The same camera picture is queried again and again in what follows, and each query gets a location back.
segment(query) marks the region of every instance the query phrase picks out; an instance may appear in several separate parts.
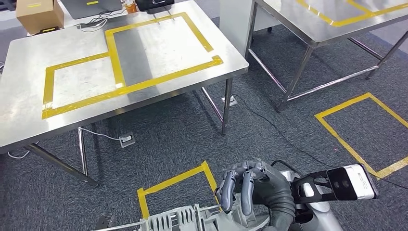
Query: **yellow tape rectangle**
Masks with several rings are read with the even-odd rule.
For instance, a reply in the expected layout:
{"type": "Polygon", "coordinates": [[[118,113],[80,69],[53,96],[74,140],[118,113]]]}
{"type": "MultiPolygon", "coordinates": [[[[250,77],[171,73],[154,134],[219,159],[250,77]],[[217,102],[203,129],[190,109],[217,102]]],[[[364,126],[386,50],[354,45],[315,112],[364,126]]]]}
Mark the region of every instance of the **yellow tape rectangle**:
{"type": "Polygon", "coordinates": [[[144,219],[147,219],[150,216],[150,212],[149,212],[149,208],[147,206],[147,202],[146,202],[146,195],[149,195],[151,193],[155,193],[159,190],[165,189],[171,185],[174,185],[182,180],[185,180],[189,177],[192,177],[194,175],[197,175],[201,172],[204,172],[205,177],[208,180],[208,183],[210,185],[210,188],[212,190],[212,192],[215,191],[217,184],[216,184],[216,180],[214,179],[213,174],[211,173],[210,167],[208,166],[207,162],[204,161],[200,166],[193,168],[185,173],[182,173],[178,176],[175,176],[173,178],[170,178],[168,180],[165,180],[157,185],[154,185],[146,190],[144,190],[143,188],[140,188],[137,190],[137,194],[138,194],[138,199],[139,199],[139,203],[140,203],[140,209],[141,209],[141,213],[144,219]]]}
{"type": "Polygon", "coordinates": [[[355,2],[355,0],[347,0],[348,4],[356,7],[357,9],[361,10],[364,13],[362,15],[359,15],[359,16],[356,16],[356,17],[351,17],[351,18],[344,19],[344,20],[341,20],[341,21],[334,21],[330,17],[326,16],[325,14],[323,14],[322,12],[320,12],[319,10],[314,8],[313,6],[309,5],[305,0],[296,0],[296,1],[300,5],[305,7],[308,11],[312,12],[313,14],[318,16],[320,19],[325,21],[327,24],[329,24],[331,26],[337,26],[337,27],[346,26],[348,24],[356,23],[356,22],[363,21],[363,20],[366,20],[366,19],[369,19],[369,18],[373,18],[375,16],[379,16],[379,15],[382,15],[382,14],[390,13],[390,12],[400,10],[400,9],[404,9],[404,8],[408,7],[408,3],[404,3],[404,4],[397,5],[397,6],[386,8],[386,9],[383,9],[383,10],[372,12],[369,9],[365,8],[364,6],[362,6],[362,5],[358,4],[357,2],[355,2]]]}
{"type": "Polygon", "coordinates": [[[358,96],[354,99],[348,100],[340,105],[337,105],[335,107],[332,107],[326,111],[320,112],[315,115],[317,120],[330,132],[332,136],[334,136],[342,145],[343,147],[360,163],[362,163],[368,172],[373,174],[374,176],[379,178],[384,178],[391,173],[405,167],[408,165],[408,157],[376,172],[374,169],[345,141],[343,140],[339,134],[324,120],[325,116],[328,116],[330,114],[333,114],[343,108],[346,108],[352,104],[355,104],[357,102],[360,102],[365,99],[372,99],[374,102],[376,102],[379,106],[381,106],[385,111],[387,111],[389,114],[391,114],[395,119],[397,119],[401,124],[403,124],[405,127],[408,128],[408,122],[405,121],[403,118],[401,118],[397,113],[395,113],[393,110],[391,110],[387,105],[385,105],[383,102],[381,102],[379,99],[377,99],[375,96],[373,96],[371,93],[367,92],[364,95],[358,96]]]}
{"type": "Polygon", "coordinates": [[[93,4],[97,4],[99,3],[99,1],[89,1],[87,2],[87,5],[93,5],[93,4]]]}
{"type": "Polygon", "coordinates": [[[84,106],[87,106],[93,103],[97,103],[103,100],[118,97],[124,94],[129,94],[137,90],[145,89],[145,88],[148,88],[148,87],[151,87],[151,86],[154,86],[154,85],[157,85],[157,84],[160,84],[160,83],[163,83],[163,82],[166,82],[166,81],[169,81],[169,80],[181,77],[181,76],[189,75],[189,74],[210,68],[212,66],[222,64],[223,61],[221,57],[216,55],[216,56],[213,56],[212,60],[209,62],[199,64],[199,65],[196,65],[196,66],[184,69],[184,70],[180,70],[180,71],[177,71],[171,74],[167,74],[167,75],[164,75],[158,78],[149,79],[144,82],[137,83],[131,86],[126,86],[125,78],[123,76],[122,68],[120,65],[119,55],[118,55],[116,44],[115,44],[114,33],[132,29],[132,28],[139,27],[139,26],[145,26],[145,25],[149,25],[153,23],[158,23],[158,22],[168,20],[168,19],[174,19],[177,17],[182,17],[184,19],[184,21],[186,22],[190,30],[197,37],[197,39],[199,40],[199,42],[202,44],[202,46],[207,52],[210,52],[213,50],[213,47],[208,43],[208,41],[205,39],[205,37],[202,35],[202,33],[199,31],[199,29],[196,27],[196,25],[193,23],[193,21],[189,18],[189,16],[185,12],[177,13],[177,14],[173,14],[173,15],[169,15],[169,16],[165,16],[161,18],[156,18],[150,21],[130,24],[127,26],[121,26],[118,28],[106,30],[105,37],[106,37],[106,43],[108,46],[108,52],[92,55],[92,56],[85,57],[82,59],[77,59],[77,60],[73,60],[67,63],[58,64],[58,65],[46,68],[42,119],[46,119],[46,118],[49,118],[51,116],[55,116],[61,113],[69,112],[74,109],[84,107],[84,106]],[[107,56],[111,58],[112,69],[113,69],[116,88],[117,88],[116,90],[107,92],[101,95],[97,95],[91,98],[87,98],[84,100],[80,100],[78,102],[64,105],[58,108],[52,107],[54,71],[55,70],[69,67],[69,66],[76,65],[76,64],[81,64],[84,62],[88,62],[91,60],[95,60],[95,59],[99,59],[99,58],[103,58],[107,56]]]}

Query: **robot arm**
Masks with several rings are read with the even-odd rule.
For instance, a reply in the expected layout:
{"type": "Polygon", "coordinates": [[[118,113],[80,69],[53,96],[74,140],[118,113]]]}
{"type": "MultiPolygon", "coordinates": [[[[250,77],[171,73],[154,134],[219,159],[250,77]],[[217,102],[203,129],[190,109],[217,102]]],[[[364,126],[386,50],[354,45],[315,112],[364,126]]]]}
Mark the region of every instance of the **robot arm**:
{"type": "Polygon", "coordinates": [[[263,231],[287,231],[293,222],[295,205],[290,183],[265,162],[247,161],[233,165],[215,190],[224,212],[230,212],[233,193],[241,194],[242,212],[252,213],[252,205],[266,205],[272,211],[270,227],[263,231]]]}

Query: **table top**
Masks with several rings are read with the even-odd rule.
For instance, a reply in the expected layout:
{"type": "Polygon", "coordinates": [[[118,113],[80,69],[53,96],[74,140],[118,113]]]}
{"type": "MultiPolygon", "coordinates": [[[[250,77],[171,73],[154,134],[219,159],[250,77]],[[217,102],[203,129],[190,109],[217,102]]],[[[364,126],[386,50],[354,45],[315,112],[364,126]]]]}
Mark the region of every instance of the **table top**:
{"type": "Polygon", "coordinates": [[[0,153],[227,78],[247,61],[194,1],[14,40],[0,153]]]}
{"type": "Polygon", "coordinates": [[[408,18],[408,0],[255,0],[311,47],[408,18]]]}

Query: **gray plastic part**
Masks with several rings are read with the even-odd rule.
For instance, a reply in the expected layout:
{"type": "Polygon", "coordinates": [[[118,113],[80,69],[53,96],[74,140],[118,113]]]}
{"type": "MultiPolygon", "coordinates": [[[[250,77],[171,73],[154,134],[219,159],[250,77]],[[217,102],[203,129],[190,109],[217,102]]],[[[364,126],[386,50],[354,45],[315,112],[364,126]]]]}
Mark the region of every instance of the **gray plastic part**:
{"type": "Polygon", "coordinates": [[[195,204],[140,219],[145,223],[138,231],[258,231],[268,224],[268,215],[245,216],[239,193],[236,198],[228,214],[220,211],[219,206],[200,208],[195,204]]]}

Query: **cable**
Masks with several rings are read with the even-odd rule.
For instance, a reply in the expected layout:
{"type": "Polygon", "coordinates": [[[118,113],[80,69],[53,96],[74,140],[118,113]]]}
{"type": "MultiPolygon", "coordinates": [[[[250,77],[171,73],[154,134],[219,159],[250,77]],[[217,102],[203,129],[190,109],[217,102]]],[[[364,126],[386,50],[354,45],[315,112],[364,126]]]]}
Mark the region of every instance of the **cable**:
{"type": "Polygon", "coordinates": [[[81,26],[81,28],[83,27],[83,26],[88,26],[88,25],[91,25],[91,24],[98,24],[98,23],[100,23],[100,22],[102,22],[103,20],[105,20],[105,19],[108,19],[108,17],[109,16],[114,16],[114,15],[118,15],[118,14],[123,14],[123,12],[125,12],[125,10],[122,10],[122,12],[120,12],[120,13],[114,13],[114,14],[111,14],[111,13],[113,13],[114,11],[103,11],[103,12],[100,12],[99,14],[98,14],[98,17],[95,17],[95,18],[92,18],[89,22],[87,22],[87,23],[78,23],[78,24],[76,24],[76,25],[74,25],[74,26],[81,26]]]}
{"type": "Polygon", "coordinates": [[[284,162],[283,160],[275,160],[274,162],[272,162],[272,164],[270,164],[272,167],[277,164],[277,163],[281,163],[283,165],[285,165],[286,167],[288,167],[290,170],[292,170],[294,173],[296,173],[299,176],[303,176],[303,174],[301,174],[300,172],[298,172],[294,167],[292,167],[291,165],[289,165],[288,163],[284,162]]]}
{"type": "Polygon", "coordinates": [[[335,167],[335,166],[331,166],[331,165],[328,165],[328,164],[326,164],[326,163],[321,162],[320,160],[316,159],[316,158],[315,158],[314,156],[312,156],[311,154],[309,154],[309,153],[303,151],[302,149],[296,147],[294,144],[292,144],[292,143],[282,134],[282,132],[278,129],[278,127],[276,127],[276,125],[274,125],[272,122],[270,122],[270,121],[269,121],[267,118],[265,118],[263,115],[260,115],[260,114],[258,114],[257,112],[255,112],[254,110],[252,110],[252,109],[246,104],[245,100],[244,100],[241,96],[239,96],[239,95],[237,95],[237,94],[234,94],[234,96],[240,98],[240,99],[242,100],[242,102],[245,104],[245,107],[246,107],[249,111],[251,111],[251,112],[254,113],[255,115],[257,115],[257,116],[263,118],[265,121],[267,121],[269,124],[271,124],[272,127],[279,133],[279,135],[280,135],[290,146],[292,146],[294,149],[296,149],[296,150],[298,150],[299,152],[302,152],[302,153],[304,153],[304,154],[310,156],[312,159],[316,160],[317,162],[321,163],[322,165],[325,165],[325,166],[328,166],[328,167],[335,167]]]}
{"type": "Polygon", "coordinates": [[[23,156],[13,156],[10,154],[10,152],[7,152],[7,154],[9,155],[9,157],[14,158],[14,159],[23,159],[26,155],[28,155],[30,153],[30,151],[27,151],[23,156]]]}
{"type": "Polygon", "coordinates": [[[90,33],[90,32],[95,32],[95,31],[97,31],[97,30],[102,29],[102,28],[106,25],[107,22],[108,22],[108,19],[105,18],[105,19],[103,20],[103,22],[101,23],[101,25],[89,26],[89,27],[91,27],[91,28],[99,27],[99,28],[97,28],[97,29],[95,29],[95,30],[90,30],[90,31],[83,30],[81,24],[79,25],[79,29],[82,30],[83,32],[88,32],[88,33],[90,33]]]}
{"type": "Polygon", "coordinates": [[[100,133],[96,133],[96,132],[93,132],[93,131],[89,131],[88,129],[85,129],[85,128],[78,128],[78,129],[87,131],[87,132],[92,133],[92,134],[94,134],[94,135],[104,136],[104,137],[110,138],[111,140],[114,140],[114,141],[119,141],[119,140],[120,140],[120,139],[118,139],[118,138],[113,138],[113,137],[107,136],[107,135],[105,135],[105,134],[100,134],[100,133]]]}
{"type": "MultiPolygon", "coordinates": [[[[304,154],[310,156],[312,159],[314,159],[315,161],[321,163],[322,165],[325,165],[325,166],[328,166],[328,167],[332,167],[332,168],[337,168],[336,166],[331,166],[331,165],[328,165],[328,164],[326,164],[326,163],[321,162],[320,160],[318,160],[317,158],[315,158],[313,155],[311,155],[311,154],[309,154],[309,153],[303,151],[302,149],[296,147],[294,144],[292,144],[292,143],[282,134],[282,132],[278,129],[278,127],[276,127],[276,125],[274,125],[271,121],[269,121],[269,120],[268,120],[267,118],[265,118],[263,115],[260,115],[260,114],[258,114],[257,112],[255,112],[254,110],[252,110],[252,109],[246,104],[245,100],[244,100],[241,96],[239,96],[239,95],[237,95],[237,94],[234,94],[234,96],[235,96],[235,97],[238,97],[240,100],[242,100],[242,102],[243,102],[243,104],[245,105],[246,109],[248,109],[250,112],[254,113],[255,115],[261,117],[262,119],[264,119],[265,121],[267,121],[269,124],[271,124],[271,125],[273,126],[273,128],[279,133],[279,135],[280,135],[280,136],[286,141],[286,143],[288,143],[290,146],[292,146],[293,148],[295,148],[295,149],[298,150],[299,152],[302,152],[302,153],[304,153],[304,154]]],[[[403,189],[408,190],[408,187],[405,187],[405,186],[396,184],[396,183],[394,183],[394,182],[392,182],[392,181],[383,179],[383,178],[378,177],[378,176],[376,176],[376,175],[374,175],[374,174],[372,174],[372,173],[370,173],[370,174],[371,174],[372,176],[374,176],[374,177],[377,177],[377,178],[380,179],[380,180],[384,180],[385,182],[388,182],[388,183],[393,184],[393,185],[395,185],[395,186],[397,186],[397,187],[400,187],[400,188],[403,188],[403,189]]]]}

